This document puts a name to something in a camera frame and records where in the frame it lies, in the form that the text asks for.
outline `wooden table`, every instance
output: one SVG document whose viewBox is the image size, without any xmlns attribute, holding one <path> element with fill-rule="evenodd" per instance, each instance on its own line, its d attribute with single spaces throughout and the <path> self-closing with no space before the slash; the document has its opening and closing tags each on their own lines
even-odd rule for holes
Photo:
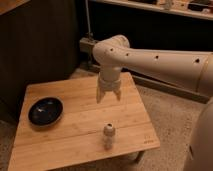
<svg viewBox="0 0 213 171">
<path fill-rule="evenodd" d="M 97 76 L 29 85 L 9 170 L 50 170 L 159 147 L 131 75 L 123 73 L 121 79 L 121 100 L 107 92 L 99 104 Z M 52 127 L 35 130 L 28 111 L 36 101 L 50 96 L 62 101 L 63 116 Z M 108 123 L 115 126 L 116 136 L 114 147 L 105 150 L 103 127 Z"/>
</svg>

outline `black bowl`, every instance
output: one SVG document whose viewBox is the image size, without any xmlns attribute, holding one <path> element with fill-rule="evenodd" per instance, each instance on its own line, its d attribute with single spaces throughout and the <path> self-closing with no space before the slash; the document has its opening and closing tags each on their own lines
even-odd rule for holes
<svg viewBox="0 0 213 171">
<path fill-rule="evenodd" d="M 30 109 L 28 118 L 37 126 L 46 126 L 60 118 L 63 110 L 61 101 L 57 98 L 47 97 L 37 101 Z"/>
</svg>

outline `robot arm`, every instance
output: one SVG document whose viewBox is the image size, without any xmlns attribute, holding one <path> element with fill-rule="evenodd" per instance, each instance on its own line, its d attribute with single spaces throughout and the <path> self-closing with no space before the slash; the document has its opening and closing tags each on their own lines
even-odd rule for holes
<svg viewBox="0 0 213 171">
<path fill-rule="evenodd" d="M 120 72 L 127 68 L 200 94 L 213 95 L 213 53 L 131 49 L 122 35 L 97 43 L 94 58 L 100 63 L 98 101 L 105 91 L 120 96 Z"/>
<path fill-rule="evenodd" d="M 122 67 L 211 97 L 213 95 L 213 53 L 136 50 L 124 36 L 97 43 L 93 55 L 100 63 L 97 101 L 105 91 L 120 97 Z M 189 146 L 184 171 L 213 170 L 213 98 L 204 107 Z"/>
</svg>

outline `concrete floor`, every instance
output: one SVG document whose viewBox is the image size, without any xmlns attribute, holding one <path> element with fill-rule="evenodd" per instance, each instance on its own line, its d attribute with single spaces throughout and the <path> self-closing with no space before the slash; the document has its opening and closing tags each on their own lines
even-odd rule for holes
<svg viewBox="0 0 213 171">
<path fill-rule="evenodd" d="M 71 78 L 91 76 L 77 69 Z M 161 147 L 146 151 L 139 164 L 133 164 L 136 154 L 90 162 L 57 171 L 181 171 L 191 131 L 204 104 L 183 99 L 137 85 L 150 115 Z M 16 127 L 0 121 L 0 171 L 7 170 Z"/>
</svg>

